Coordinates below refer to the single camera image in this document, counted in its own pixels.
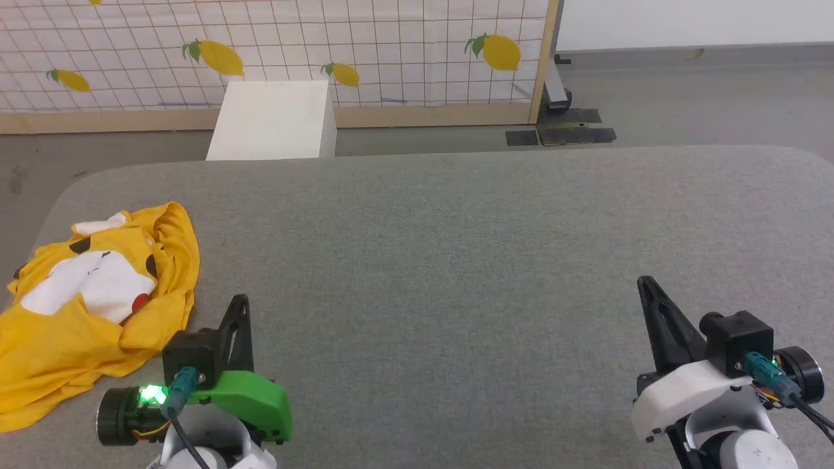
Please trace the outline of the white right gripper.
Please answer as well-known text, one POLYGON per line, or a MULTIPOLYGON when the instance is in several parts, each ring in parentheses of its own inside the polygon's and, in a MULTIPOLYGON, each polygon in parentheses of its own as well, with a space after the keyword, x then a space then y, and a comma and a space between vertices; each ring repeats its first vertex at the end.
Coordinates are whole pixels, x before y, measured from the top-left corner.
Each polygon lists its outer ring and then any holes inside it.
POLYGON ((766 359, 750 353, 728 377, 706 359, 706 341, 652 276, 637 280, 650 350, 659 376, 631 408, 635 436, 652 442, 682 423, 683 444, 700 434, 734 428, 725 444, 781 444, 766 404, 789 408, 789 391, 808 403, 825 393, 822 369, 800 347, 777 349, 766 359))

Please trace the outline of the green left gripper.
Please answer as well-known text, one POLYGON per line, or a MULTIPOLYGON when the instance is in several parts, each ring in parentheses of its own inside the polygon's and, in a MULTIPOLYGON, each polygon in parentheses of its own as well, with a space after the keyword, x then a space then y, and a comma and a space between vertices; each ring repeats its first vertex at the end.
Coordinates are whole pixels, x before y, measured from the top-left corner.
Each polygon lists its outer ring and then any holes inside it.
POLYGON ((196 370, 181 370, 167 385, 111 388, 96 412, 96 436, 104 446, 158 442, 171 429, 172 415, 182 427, 185 410, 216 406, 237 418, 260 442, 291 440, 294 419, 282 386, 254 373, 250 301, 247 294, 230 300, 220 327, 220 373, 212 387, 196 370))

